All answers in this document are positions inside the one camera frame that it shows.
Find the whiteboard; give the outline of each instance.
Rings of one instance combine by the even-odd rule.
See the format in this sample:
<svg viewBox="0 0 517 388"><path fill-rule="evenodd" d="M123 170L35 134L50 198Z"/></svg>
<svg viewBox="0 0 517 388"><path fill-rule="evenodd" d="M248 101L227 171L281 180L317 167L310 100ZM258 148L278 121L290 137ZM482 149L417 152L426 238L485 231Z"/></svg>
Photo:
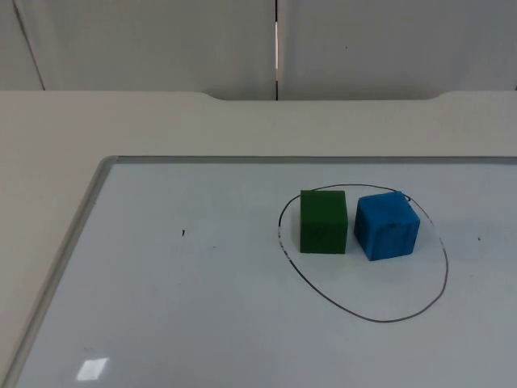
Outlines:
<svg viewBox="0 0 517 388"><path fill-rule="evenodd" d="M18 387L511 386L517 339L512 159L118 159L28 354ZM411 195L413 255L297 251L301 189L371 183ZM346 188L350 225L359 197Z"/></svg>

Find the black marker line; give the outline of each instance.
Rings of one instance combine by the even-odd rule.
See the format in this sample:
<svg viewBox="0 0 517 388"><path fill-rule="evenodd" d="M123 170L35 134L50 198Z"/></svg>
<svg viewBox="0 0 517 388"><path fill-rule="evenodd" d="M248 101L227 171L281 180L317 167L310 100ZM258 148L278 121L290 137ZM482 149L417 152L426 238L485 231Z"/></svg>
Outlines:
<svg viewBox="0 0 517 388"><path fill-rule="evenodd" d="M338 183L338 184L331 184L329 186L323 186L323 187L320 187L320 188L313 188L312 190L313 191L317 191L317 190L323 190L323 189L326 189L326 188L345 188L345 187L379 188L379 189L387 190L387 191L391 191L391 192L397 192L398 191L398 190L395 190L394 188L386 188L386 187L383 187L383 186L377 186L375 184L366 184L366 183ZM433 220L431 220L431 217L429 217L429 214L427 214L427 212L423 209L423 207L420 206L420 204L416 200L414 200L414 198L411 198L410 196L408 196L405 193L402 193L402 195L404 195L408 201L412 201L422 211L422 213L426 216L427 220L429 220L429 222L431 223L433 228L435 228L435 223L433 222ZM430 303L428 303L423 309L417 311L416 313L413 313L413 314L410 314L410 315L406 315L406 316L400 317L400 318L395 318L395 319L375 319L375 318L369 318L369 317L366 317L366 316L361 315L359 313L356 313L355 311L347 309L345 306L340 305L339 303L337 303L331 297L329 297L325 293L323 293L323 291L321 291L318 287L316 287L307 278L307 276L305 276L303 274L303 272L296 266L296 264L294 264L294 262L292 261L291 257L289 256L288 252L286 251L286 249L284 247L284 244L282 243L282 234L281 234L282 218L284 217L284 213L287 210L287 208L289 207L289 205L294 200L297 200L298 198L300 198L300 195L294 196L291 200L289 200L289 202L284 206L284 208L282 209L282 212L280 213L280 217L278 219L278 240L279 240L279 243L280 243L280 248L282 248L282 251L284 252L285 257L288 258L289 263L294 268L296 273L298 273L298 275L300 275L300 277L305 281L305 283L307 283L314 291L316 291L321 297L325 298L328 302L332 303L334 306L336 306L339 309L347 312L348 314L352 314L355 317L363 319L365 321L374 322L374 323L395 323L395 322L406 321L408 319L412 319L412 318L414 318L414 317L416 317L416 316L418 316L420 314L425 313L427 310L429 310L431 308L431 306L433 306L443 296L443 293L445 292L445 288L447 287L447 281L448 281L448 277L449 277L449 258L448 258L448 255L447 255L447 251L445 250L445 245L443 244L443 240L442 240L442 238L440 236L438 236L439 243L440 243L440 245L442 247L443 257L445 258L445 275L443 277L442 289L440 290L438 295Z"/></svg>

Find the white wall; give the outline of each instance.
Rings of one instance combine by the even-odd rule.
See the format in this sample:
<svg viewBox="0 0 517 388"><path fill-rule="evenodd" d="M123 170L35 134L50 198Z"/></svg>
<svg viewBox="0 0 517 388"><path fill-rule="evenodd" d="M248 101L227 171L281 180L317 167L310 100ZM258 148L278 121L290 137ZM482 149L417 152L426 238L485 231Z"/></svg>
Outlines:
<svg viewBox="0 0 517 388"><path fill-rule="evenodd" d="M513 91L516 17L516 0L279 0L279 97Z"/></svg>
<svg viewBox="0 0 517 388"><path fill-rule="evenodd" d="M0 90L41 90L12 0L0 0Z"/></svg>
<svg viewBox="0 0 517 388"><path fill-rule="evenodd" d="M274 0L17 0L48 90L275 98Z"/></svg>

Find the foam cube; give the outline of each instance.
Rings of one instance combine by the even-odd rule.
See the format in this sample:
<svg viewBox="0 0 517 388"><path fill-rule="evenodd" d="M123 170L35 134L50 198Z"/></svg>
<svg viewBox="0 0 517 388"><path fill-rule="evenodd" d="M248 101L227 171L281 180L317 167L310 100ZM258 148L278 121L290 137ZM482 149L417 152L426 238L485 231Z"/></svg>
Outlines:
<svg viewBox="0 0 517 388"><path fill-rule="evenodd" d="M369 260L411 254L419 226L418 215L401 192L359 199L354 234Z"/></svg>
<svg viewBox="0 0 517 388"><path fill-rule="evenodd" d="M348 230L345 192L302 191L300 202L300 251L345 253Z"/></svg>

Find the drawn circle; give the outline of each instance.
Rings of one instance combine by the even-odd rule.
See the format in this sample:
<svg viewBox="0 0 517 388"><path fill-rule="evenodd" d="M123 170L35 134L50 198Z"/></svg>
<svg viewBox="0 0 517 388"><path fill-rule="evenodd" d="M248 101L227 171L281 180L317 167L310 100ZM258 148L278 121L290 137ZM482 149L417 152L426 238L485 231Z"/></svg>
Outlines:
<svg viewBox="0 0 517 388"><path fill-rule="evenodd" d="M387 187L383 187L383 186L378 186L378 185L374 185L374 184L366 184L366 183L337 183L337 184L331 184L331 185L328 185L328 186L323 186L323 187L320 187L320 188L313 188L312 190L314 190L314 191L316 191L316 190L325 190L327 188L376 188L376 189L385 190L385 191L388 191L388 192L396 192L396 191L398 191L398 190L396 190L394 188L387 188ZM294 196L291 200L289 200L288 203L282 209L282 212L280 213L279 220L278 220L278 239L279 239L280 248L282 249L282 252L284 253L285 257L288 259L288 262L291 264L292 268L304 280L304 282L308 286L310 286L314 291L316 291L321 297L326 299L332 305L338 307L340 310L345 311L348 314L354 315L357 318L360 318L360 319L363 319L363 320L369 321L369 322L374 322L374 323L395 323L395 322L406 321L408 319L417 317L420 314L423 314L424 312L429 310L443 296L443 294L445 292L445 289L447 287L447 282L448 282L449 262L448 262L447 250L445 249L445 245L443 244L442 238L439 235L437 235L437 233L435 231L435 224L432 221L431 217L427 214L427 212L424 210L424 208L416 200L414 200L414 198L408 196L405 193L402 193L402 194L406 197L406 199L408 201L413 203L418 208L418 210L423 214L423 216L429 221L429 223L431 225L431 228L434 231L435 236L439 240L439 246L440 246L440 249L441 249L442 254L443 254L443 261L445 263L445 272L444 272L444 275L443 275L443 281L442 281L442 285L441 285L440 291L438 292L438 294L436 296L434 296L431 299L430 302L426 303L423 308L417 310L414 313L406 314L406 315L401 316L400 318L392 318L392 319L378 319L378 318L368 317L368 316L366 316L364 314L360 314L357 311L352 310L352 309L346 307L345 305L335 301L332 297L327 295L327 293L323 292L320 288L318 288L313 283L313 281L311 281L306 276L306 274L303 273L300 270L299 266L296 265L296 263L293 261L292 257L287 252L287 249L285 248L284 242L283 242L283 239L282 239L282 220L284 218L284 214L288 210L289 206L295 200L300 198L300 195Z"/></svg>

